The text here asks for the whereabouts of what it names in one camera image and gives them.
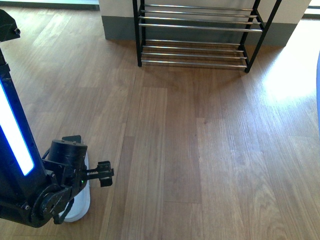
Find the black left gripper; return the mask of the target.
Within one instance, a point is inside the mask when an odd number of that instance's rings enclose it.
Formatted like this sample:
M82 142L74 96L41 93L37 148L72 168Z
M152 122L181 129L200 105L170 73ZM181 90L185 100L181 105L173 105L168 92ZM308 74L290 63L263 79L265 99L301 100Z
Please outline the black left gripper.
M74 198L86 186L88 180L98 179L101 187L113 184L114 169L110 161L100 161L94 169L87 169L85 157L88 146L83 144L80 135L54 139L42 159L44 168L55 174L57 184L70 187Z

